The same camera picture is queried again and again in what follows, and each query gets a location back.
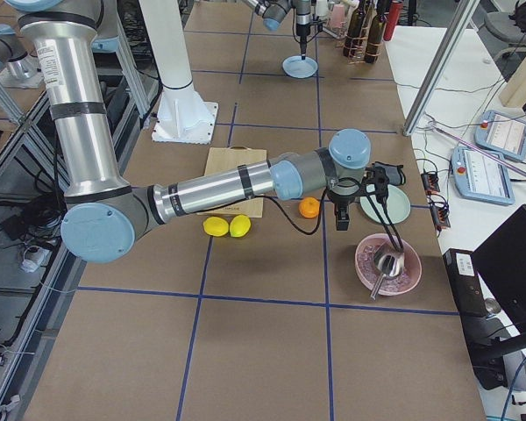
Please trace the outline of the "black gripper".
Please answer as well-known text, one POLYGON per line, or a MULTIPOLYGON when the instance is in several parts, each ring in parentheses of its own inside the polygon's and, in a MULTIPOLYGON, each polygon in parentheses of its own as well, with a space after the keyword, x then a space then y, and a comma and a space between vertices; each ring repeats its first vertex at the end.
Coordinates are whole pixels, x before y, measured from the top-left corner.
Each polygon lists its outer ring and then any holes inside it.
POLYGON ((311 11, 296 11, 294 16, 294 37, 300 44, 301 60, 306 60, 307 43, 312 40, 310 37, 313 27, 316 27, 316 33, 323 30, 323 20, 319 15, 311 11))

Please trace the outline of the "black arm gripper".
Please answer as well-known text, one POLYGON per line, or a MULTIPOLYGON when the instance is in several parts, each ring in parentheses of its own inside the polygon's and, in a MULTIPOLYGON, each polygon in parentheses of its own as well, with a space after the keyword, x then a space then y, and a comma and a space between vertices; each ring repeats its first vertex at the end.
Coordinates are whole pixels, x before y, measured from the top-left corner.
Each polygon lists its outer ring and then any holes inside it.
POLYGON ((337 206, 349 206, 352 203, 356 203, 358 198, 366 197, 366 200, 372 206, 374 214, 378 217, 381 226, 388 235, 393 249, 403 253, 402 238, 387 209, 387 186, 388 177, 385 169, 382 167, 369 167, 364 170, 364 175, 360 181, 353 176, 340 176, 337 184, 332 189, 327 190, 327 197, 337 206), (371 195, 375 196, 376 202, 382 208, 383 216, 380 214, 371 195))

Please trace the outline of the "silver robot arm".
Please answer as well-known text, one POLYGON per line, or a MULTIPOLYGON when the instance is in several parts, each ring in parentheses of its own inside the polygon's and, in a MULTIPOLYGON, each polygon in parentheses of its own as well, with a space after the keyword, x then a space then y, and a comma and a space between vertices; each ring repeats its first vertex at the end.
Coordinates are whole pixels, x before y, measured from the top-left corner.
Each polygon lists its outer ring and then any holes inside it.
POLYGON ((60 138, 70 184, 61 237, 68 250, 105 263, 172 218, 211 211, 274 192, 280 200, 321 189, 335 209, 339 229, 358 197, 374 207, 389 234, 389 180, 371 165, 369 138, 355 129, 337 132, 326 147, 241 165, 169 186, 134 188, 119 173, 92 54, 98 33, 117 17, 112 1, 15 1, 18 24, 38 54, 50 114, 60 138))
MULTIPOLYGON (((295 79, 306 79, 317 74, 317 62, 307 55, 308 43, 323 30, 323 16, 318 13, 319 2, 315 1, 247 1, 252 11, 260 16, 269 31, 275 31, 289 14, 294 13, 293 38, 300 48, 300 53, 285 59, 282 69, 286 75, 295 79)), ((335 207, 336 227, 345 231, 349 226, 348 207, 358 197, 364 198, 373 209, 376 217, 388 236, 392 248, 403 251, 401 236, 387 213, 388 176, 385 168, 374 165, 365 169, 364 178, 357 180, 346 172, 335 173, 336 167, 347 170, 361 170, 364 166, 357 158, 341 155, 348 150, 346 137, 351 132, 344 130, 336 134, 327 150, 319 150, 325 165, 326 185, 322 197, 328 197, 335 207)))

